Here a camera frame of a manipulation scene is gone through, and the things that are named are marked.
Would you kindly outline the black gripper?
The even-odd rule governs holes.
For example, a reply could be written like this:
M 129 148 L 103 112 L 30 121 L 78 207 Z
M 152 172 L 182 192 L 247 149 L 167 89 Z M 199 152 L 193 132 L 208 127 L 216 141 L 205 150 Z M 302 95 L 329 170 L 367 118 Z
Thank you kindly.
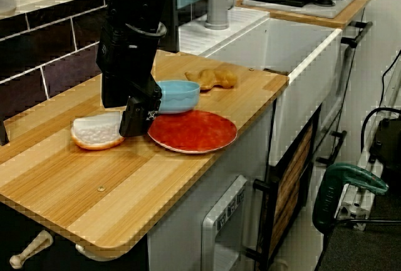
M 102 27 L 96 64 L 102 72 L 102 103 L 106 108 L 126 106 L 119 134 L 142 136 L 159 112 L 162 92 L 151 74 L 163 24 L 155 32 L 125 24 Z

